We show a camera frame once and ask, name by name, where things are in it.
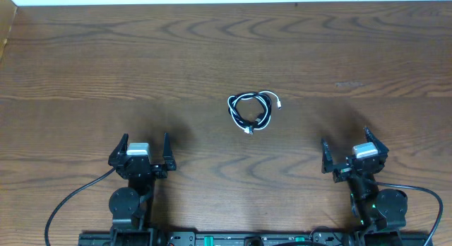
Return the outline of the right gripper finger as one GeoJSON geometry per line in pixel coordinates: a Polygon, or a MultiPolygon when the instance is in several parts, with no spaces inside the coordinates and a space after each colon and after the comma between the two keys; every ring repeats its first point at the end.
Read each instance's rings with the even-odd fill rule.
{"type": "Polygon", "coordinates": [[[322,147],[322,165],[321,172],[329,173],[333,171],[333,157],[330,152],[329,145],[325,139],[321,140],[322,147]]]}
{"type": "Polygon", "coordinates": [[[364,128],[364,133],[367,141],[373,143],[379,153],[388,153],[388,148],[375,137],[368,127],[364,128]]]}

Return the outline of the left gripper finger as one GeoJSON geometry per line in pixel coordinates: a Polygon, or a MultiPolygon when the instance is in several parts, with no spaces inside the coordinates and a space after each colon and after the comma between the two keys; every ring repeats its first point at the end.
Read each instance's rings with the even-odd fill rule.
{"type": "Polygon", "coordinates": [[[121,137],[121,140],[119,141],[117,146],[114,148],[114,150],[109,155],[110,162],[117,162],[123,156],[126,155],[128,139],[129,139],[129,135],[123,134],[123,136],[121,137]]]}
{"type": "Polygon", "coordinates": [[[164,162],[167,165],[174,164],[174,155],[172,152],[172,148],[170,146],[170,137],[169,137],[168,133],[165,133],[165,135],[164,135],[164,146],[163,146],[162,157],[163,157],[164,162]]]}

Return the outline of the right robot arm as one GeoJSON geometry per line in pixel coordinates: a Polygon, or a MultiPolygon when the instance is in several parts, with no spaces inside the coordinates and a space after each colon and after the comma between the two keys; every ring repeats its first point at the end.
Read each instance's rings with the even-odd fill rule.
{"type": "Polygon", "coordinates": [[[352,148],[345,162],[335,164],[329,145],[321,140],[321,172],[332,173],[333,181],[346,182],[350,188],[353,214],[361,227],[343,239],[344,245],[401,245],[400,228],[406,226],[406,193],[397,189],[379,189],[375,174],[385,166],[389,149],[369,128],[364,129],[367,142],[352,148]]]}

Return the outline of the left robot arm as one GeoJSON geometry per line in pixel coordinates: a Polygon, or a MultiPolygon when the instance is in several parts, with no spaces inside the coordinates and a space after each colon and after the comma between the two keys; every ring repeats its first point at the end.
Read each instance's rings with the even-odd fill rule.
{"type": "Polygon", "coordinates": [[[161,246],[167,244],[167,236],[150,224],[155,181],[165,179],[177,164],[170,146],[168,134],[164,136],[162,163],[152,164],[148,143],[129,143],[124,134],[117,147],[109,155],[108,164],[124,180],[126,187],[116,190],[109,199],[112,213],[112,236],[109,245],[161,246]]]}

